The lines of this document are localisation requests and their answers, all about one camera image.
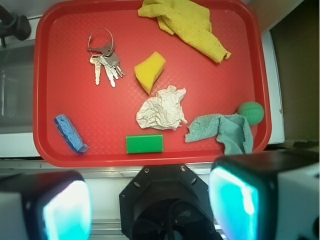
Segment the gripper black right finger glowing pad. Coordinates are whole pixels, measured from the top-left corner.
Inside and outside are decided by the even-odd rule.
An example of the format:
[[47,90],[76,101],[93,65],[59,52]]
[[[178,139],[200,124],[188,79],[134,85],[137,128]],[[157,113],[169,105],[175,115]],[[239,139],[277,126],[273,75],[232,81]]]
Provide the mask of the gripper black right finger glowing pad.
[[209,201],[229,240],[317,240],[320,156],[281,149],[219,157],[209,175]]

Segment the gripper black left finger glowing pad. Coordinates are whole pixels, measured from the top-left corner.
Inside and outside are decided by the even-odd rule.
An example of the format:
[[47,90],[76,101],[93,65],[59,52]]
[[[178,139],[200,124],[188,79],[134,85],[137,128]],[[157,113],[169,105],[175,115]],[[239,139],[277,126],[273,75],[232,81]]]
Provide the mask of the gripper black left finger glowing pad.
[[77,171],[0,179],[2,240],[88,240],[92,221],[91,190]]

